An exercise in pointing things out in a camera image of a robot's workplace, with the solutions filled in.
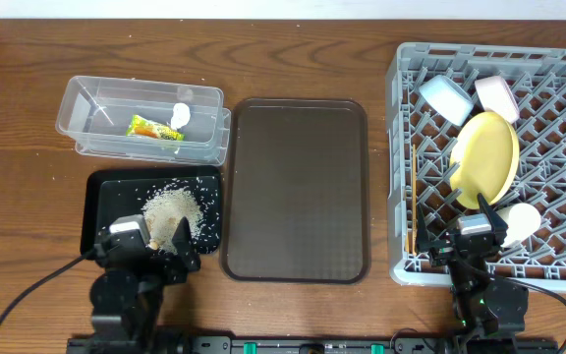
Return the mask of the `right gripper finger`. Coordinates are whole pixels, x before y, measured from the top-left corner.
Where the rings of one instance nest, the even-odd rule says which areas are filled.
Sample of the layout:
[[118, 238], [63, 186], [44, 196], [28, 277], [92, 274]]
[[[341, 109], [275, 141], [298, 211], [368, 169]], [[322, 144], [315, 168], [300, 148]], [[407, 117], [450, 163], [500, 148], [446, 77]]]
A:
[[425, 223], [425, 214], [421, 206], [416, 206], [417, 218], [416, 218], [416, 240], [415, 240], [415, 250], [417, 253], [424, 253], [430, 249], [431, 240], [427, 231]]
[[490, 233], [494, 238], [494, 245], [501, 246], [507, 236], [508, 224], [492, 209], [482, 193], [477, 194], [480, 211], [490, 224]]

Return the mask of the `wooden chopstick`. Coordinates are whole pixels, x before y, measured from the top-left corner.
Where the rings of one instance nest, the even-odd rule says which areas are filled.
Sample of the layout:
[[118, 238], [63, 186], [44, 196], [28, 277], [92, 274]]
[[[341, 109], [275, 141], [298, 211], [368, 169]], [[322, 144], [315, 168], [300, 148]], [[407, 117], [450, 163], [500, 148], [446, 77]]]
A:
[[417, 209], [417, 147], [412, 144], [412, 255], [417, 255], [417, 236], [418, 236], [418, 209]]
[[411, 246], [410, 246], [410, 192], [408, 188], [404, 189], [404, 251], [407, 254], [410, 254]]

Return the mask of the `small white green cup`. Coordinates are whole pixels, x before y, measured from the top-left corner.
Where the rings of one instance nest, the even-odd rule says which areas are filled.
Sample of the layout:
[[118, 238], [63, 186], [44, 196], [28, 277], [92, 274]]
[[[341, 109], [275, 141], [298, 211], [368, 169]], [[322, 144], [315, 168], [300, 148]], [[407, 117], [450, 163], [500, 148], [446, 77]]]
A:
[[541, 225], [541, 215], [538, 210], [529, 204], [521, 203], [507, 206], [497, 212], [507, 224], [506, 237], [503, 248], [511, 248], [527, 240]]

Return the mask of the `pile of rice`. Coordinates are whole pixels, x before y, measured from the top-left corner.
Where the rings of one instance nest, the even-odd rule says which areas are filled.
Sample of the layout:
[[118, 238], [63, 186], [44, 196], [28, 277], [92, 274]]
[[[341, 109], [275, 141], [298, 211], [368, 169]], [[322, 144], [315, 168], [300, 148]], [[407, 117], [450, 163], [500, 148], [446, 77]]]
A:
[[154, 183], [141, 208], [151, 245], [176, 254], [172, 239], [180, 221], [186, 218], [191, 244], [201, 254], [212, 254], [220, 244], [221, 211], [219, 192], [212, 177], [171, 178]]

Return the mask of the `yellow plate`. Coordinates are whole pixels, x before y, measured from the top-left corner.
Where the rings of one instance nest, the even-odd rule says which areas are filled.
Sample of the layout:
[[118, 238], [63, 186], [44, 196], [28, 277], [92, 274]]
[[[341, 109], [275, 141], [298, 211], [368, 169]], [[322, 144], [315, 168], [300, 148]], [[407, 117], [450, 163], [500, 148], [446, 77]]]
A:
[[519, 141], [514, 127], [494, 112], [473, 117], [461, 129], [449, 165], [458, 168], [449, 178], [460, 190], [457, 202], [464, 208], [479, 207], [478, 194], [496, 204], [510, 189], [519, 165]]

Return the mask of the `green orange snack wrapper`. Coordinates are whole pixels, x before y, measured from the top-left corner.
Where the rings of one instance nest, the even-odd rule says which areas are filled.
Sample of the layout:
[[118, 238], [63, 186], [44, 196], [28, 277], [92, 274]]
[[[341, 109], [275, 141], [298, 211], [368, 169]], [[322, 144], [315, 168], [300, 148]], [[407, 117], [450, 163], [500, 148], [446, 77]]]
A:
[[184, 135], [171, 127], [135, 114], [125, 133], [126, 136], [141, 136], [166, 141], [182, 141]]

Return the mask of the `white tissue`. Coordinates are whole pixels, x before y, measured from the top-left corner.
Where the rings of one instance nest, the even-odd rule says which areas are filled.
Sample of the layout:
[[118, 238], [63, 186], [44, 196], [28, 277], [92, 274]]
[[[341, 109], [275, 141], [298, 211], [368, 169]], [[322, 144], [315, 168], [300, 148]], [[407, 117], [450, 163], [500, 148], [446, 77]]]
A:
[[186, 103], [176, 103], [173, 106], [173, 115], [170, 119], [170, 127], [179, 130], [186, 126], [191, 120], [191, 109]]

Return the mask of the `white bowl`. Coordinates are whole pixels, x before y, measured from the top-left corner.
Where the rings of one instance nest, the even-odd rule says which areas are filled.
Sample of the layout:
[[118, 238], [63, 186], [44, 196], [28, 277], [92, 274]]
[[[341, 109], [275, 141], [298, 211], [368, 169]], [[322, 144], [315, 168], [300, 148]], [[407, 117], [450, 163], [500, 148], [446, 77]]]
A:
[[519, 119], [519, 108], [514, 95], [500, 76], [492, 76], [475, 81], [475, 88], [482, 108], [491, 111], [510, 124]]

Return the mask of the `light blue bowl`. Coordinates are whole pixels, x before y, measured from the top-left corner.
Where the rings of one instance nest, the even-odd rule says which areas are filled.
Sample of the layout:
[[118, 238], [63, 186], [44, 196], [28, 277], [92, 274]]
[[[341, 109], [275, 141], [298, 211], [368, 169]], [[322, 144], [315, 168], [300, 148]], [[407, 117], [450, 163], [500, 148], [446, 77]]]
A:
[[433, 77], [419, 92], [432, 109], [456, 126], [462, 126], [474, 108], [468, 94], [446, 76]]

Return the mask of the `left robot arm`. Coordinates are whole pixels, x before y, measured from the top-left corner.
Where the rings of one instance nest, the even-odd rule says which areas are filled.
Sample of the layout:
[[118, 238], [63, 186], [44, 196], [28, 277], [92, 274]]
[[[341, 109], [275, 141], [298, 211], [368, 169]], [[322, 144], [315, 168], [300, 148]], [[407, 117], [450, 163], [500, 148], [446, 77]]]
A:
[[156, 324], [164, 288], [181, 284], [200, 269], [190, 223], [180, 219], [171, 233], [172, 251], [152, 247], [141, 214], [114, 221], [93, 245], [104, 273], [92, 284], [94, 334], [82, 353], [182, 353], [178, 334], [159, 334]]

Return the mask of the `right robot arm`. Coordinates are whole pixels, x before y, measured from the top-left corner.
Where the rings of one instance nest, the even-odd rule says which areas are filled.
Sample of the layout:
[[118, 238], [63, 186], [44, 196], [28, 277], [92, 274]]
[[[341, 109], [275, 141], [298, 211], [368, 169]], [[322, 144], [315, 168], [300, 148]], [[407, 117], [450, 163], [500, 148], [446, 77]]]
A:
[[436, 353], [516, 353], [515, 335], [525, 329], [529, 290], [494, 276], [486, 260], [501, 248], [507, 223], [478, 195], [480, 212], [433, 240], [423, 209], [416, 207], [415, 251], [433, 267], [446, 266], [453, 310], [463, 327], [435, 345]]

